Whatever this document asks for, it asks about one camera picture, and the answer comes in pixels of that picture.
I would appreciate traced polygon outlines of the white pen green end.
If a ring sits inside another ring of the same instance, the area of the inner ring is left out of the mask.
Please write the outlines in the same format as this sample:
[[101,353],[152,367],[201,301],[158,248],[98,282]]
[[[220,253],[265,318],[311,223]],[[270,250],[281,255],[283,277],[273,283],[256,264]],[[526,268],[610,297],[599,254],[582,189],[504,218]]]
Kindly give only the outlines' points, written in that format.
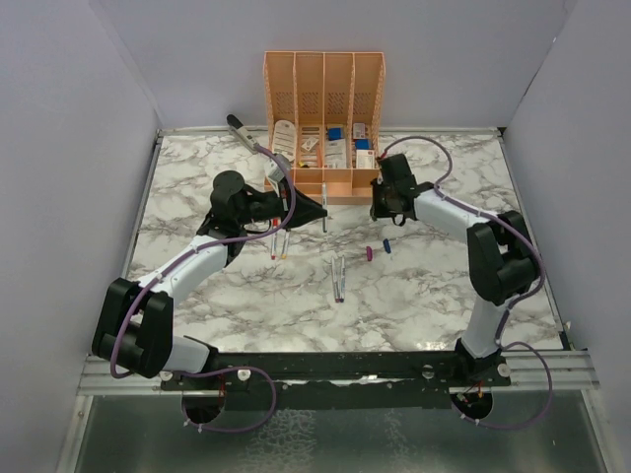
[[321,185],[321,207],[323,209],[324,215],[322,217],[322,231],[326,234],[328,232],[328,213],[327,213],[327,186],[326,182],[323,182]]

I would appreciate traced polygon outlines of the white pen red end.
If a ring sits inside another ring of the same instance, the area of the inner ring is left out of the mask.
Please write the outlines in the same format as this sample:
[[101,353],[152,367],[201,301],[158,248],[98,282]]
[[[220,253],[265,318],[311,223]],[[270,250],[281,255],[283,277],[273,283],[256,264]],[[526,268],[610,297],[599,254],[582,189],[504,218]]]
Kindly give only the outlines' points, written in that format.
[[[272,220],[272,230],[275,230],[278,226],[279,220],[277,218],[274,218]],[[276,259],[276,252],[277,252],[277,234],[273,233],[273,235],[271,236],[271,242],[270,242],[270,259],[271,260],[275,260]]]

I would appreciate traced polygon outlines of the white pen magenta end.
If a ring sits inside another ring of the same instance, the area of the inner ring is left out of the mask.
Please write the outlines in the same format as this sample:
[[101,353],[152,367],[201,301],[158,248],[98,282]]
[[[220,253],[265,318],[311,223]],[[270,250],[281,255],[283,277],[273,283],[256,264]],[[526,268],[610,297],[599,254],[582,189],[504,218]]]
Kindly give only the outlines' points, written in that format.
[[334,300],[336,303],[340,302],[339,291],[338,291],[338,275],[336,270],[336,257],[333,255],[330,259],[330,269],[331,269],[331,280],[332,280],[332,289]]

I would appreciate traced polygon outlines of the white pen yellow end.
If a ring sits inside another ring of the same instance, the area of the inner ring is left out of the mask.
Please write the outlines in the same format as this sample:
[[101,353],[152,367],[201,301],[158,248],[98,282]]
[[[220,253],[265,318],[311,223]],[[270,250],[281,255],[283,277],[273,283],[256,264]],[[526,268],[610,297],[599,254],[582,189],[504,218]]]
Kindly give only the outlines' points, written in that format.
[[286,231],[283,237],[281,259],[286,259],[288,256],[289,241],[290,241],[290,232]]

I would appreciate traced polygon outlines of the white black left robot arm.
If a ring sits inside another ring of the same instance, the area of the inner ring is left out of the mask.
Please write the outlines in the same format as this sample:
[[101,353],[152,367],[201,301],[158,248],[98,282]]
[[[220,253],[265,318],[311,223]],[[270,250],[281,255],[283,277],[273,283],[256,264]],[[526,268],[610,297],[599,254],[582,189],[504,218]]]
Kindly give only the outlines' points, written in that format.
[[210,210],[190,244],[176,257],[137,281],[114,280],[92,342],[93,355],[113,369],[151,378],[183,372],[203,389],[217,379],[216,348],[174,335],[175,308],[211,275],[224,270],[250,238],[246,227],[277,219],[294,229],[326,217],[322,205],[281,179],[260,192],[243,176],[227,170],[213,180]]

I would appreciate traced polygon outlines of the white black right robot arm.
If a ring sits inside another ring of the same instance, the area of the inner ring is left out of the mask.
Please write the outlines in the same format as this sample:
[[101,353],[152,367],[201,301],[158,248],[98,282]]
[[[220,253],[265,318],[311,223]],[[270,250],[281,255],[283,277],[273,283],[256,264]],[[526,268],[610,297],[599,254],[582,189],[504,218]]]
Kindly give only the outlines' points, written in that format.
[[496,214],[454,199],[431,182],[419,183],[403,154],[379,162],[371,181],[373,220],[390,218],[402,226],[420,221],[466,244],[468,275],[476,293],[467,328],[456,341],[453,373],[474,385],[500,352],[499,339],[511,303],[525,295],[541,275],[523,215]]

